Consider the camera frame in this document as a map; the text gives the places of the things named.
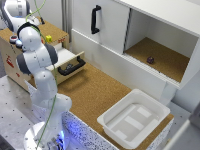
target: cabinet shelf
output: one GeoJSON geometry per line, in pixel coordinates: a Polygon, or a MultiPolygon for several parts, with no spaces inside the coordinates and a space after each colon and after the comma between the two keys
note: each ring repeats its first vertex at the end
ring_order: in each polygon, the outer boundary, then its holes
{"type": "Polygon", "coordinates": [[[181,82],[190,60],[149,38],[144,38],[125,53],[178,82],[181,82]],[[153,64],[147,63],[147,58],[150,56],[155,59],[153,64]]]}

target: drawer handle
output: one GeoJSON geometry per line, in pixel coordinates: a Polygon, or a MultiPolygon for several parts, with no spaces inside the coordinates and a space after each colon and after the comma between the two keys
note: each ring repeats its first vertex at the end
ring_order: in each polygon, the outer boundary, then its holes
{"type": "Polygon", "coordinates": [[[96,34],[100,31],[98,28],[96,28],[96,12],[98,10],[101,10],[101,7],[98,5],[96,5],[96,8],[92,10],[92,24],[91,24],[92,34],[96,34]]]}
{"type": "Polygon", "coordinates": [[[77,56],[77,61],[79,62],[79,64],[66,70],[62,70],[61,67],[58,67],[58,72],[63,76],[67,76],[86,64],[85,61],[80,58],[80,56],[77,56]]]}

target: translucent container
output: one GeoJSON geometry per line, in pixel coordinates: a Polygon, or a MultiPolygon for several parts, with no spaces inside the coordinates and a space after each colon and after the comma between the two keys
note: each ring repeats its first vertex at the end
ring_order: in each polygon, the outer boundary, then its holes
{"type": "Polygon", "coordinates": [[[135,149],[169,113],[169,108],[134,89],[97,121],[105,133],[122,147],[135,149]]]}

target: small dark object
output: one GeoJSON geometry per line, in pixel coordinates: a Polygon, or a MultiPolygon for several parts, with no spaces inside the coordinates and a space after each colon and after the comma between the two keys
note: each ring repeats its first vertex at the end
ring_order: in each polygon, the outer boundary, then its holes
{"type": "Polygon", "coordinates": [[[154,63],[154,58],[153,58],[153,57],[148,57],[148,58],[147,58],[147,62],[148,62],[149,64],[153,64],[153,63],[154,63]]]}

